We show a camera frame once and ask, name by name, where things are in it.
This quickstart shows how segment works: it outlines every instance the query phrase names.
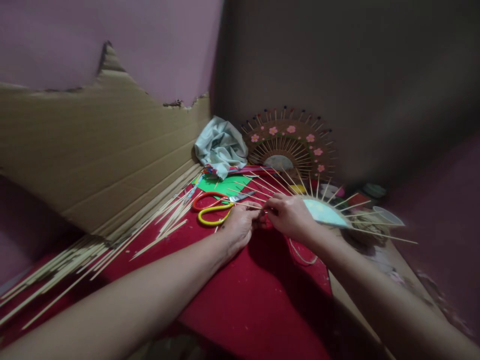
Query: corrugated cardboard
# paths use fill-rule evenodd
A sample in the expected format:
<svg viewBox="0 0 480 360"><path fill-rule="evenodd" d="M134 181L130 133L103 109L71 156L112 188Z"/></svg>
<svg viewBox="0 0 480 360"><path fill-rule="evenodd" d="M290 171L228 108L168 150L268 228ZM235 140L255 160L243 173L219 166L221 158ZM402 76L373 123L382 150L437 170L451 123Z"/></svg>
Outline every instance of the corrugated cardboard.
<svg viewBox="0 0 480 360"><path fill-rule="evenodd" d="M110 45L94 84L32 91L0 84L3 174L88 233L107 236L193 164L210 99L164 106Z"/></svg>

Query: pink wall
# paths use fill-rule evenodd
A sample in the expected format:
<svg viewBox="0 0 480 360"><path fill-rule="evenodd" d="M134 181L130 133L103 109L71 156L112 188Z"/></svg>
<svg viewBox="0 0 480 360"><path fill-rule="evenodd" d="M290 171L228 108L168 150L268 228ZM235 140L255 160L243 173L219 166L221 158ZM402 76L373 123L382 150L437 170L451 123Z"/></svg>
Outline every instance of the pink wall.
<svg viewBox="0 0 480 360"><path fill-rule="evenodd" d="M190 106L210 85L222 0L0 2L0 82L64 90L91 84L103 43L159 102ZM73 228L0 177L0 285Z"/></svg>
<svg viewBox="0 0 480 360"><path fill-rule="evenodd" d="M396 242L414 270L430 276L480 334L480 132L394 190L385 207L407 225Z"/></svg>

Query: forearm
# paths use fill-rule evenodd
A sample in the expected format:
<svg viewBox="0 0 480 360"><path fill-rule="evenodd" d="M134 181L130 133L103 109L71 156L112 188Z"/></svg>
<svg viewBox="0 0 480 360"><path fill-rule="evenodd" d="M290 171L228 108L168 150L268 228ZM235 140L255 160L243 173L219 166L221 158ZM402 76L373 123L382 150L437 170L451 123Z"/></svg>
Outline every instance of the forearm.
<svg viewBox="0 0 480 360"><path fill-rule="evenodd" d="M397 359L478 359L478 348L322 226L302 239L322 259Z"/></svg>
<svg viewBox="0 0 480 360"><path fill-rule="evenodd" d="M230 257L219 231L109 284L2 352L8 359L118 359L173 321Z"/></svg>

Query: hand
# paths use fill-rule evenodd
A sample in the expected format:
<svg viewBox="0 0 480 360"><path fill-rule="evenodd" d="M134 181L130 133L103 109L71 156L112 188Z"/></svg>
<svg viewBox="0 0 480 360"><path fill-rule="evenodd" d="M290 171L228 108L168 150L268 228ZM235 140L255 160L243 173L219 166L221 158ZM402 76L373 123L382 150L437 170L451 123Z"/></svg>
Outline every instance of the hand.
<svg viewBox="0 0 480 360"><path fill-rule="evenodd" d="M307 231L317 225L299 197L274 193L263 207L273 209L268 211L268 219L273 227L297 241L302 242Z"/></svg>
<svg viewBox="0 0 480 360"><path fill-rule="evenodd" d="M257 202L244 201L242 204L261 208ZM235 205L218 232L224 233L231 241L230 257L243 249L252 237L252 231L257 228L266 228L265 212L243 205Z"/></svg>

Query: scissor blade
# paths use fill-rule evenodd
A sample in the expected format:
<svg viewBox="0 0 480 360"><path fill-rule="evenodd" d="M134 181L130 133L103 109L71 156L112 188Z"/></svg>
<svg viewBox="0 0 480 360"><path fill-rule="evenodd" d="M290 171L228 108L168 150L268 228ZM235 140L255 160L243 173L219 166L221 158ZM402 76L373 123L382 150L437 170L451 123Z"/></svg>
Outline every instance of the scissor blade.
<svg viewBox="0 0 480 360"><path fill-rule="evenodd" d="M230 196L228 198L228 200L237 203L239 201L242 201L243 199L248 198L249 195L253 195L255 193L256 193L256 191L249 191L249 192L245 192L245 193L240 192L238 195Z"/></svg>

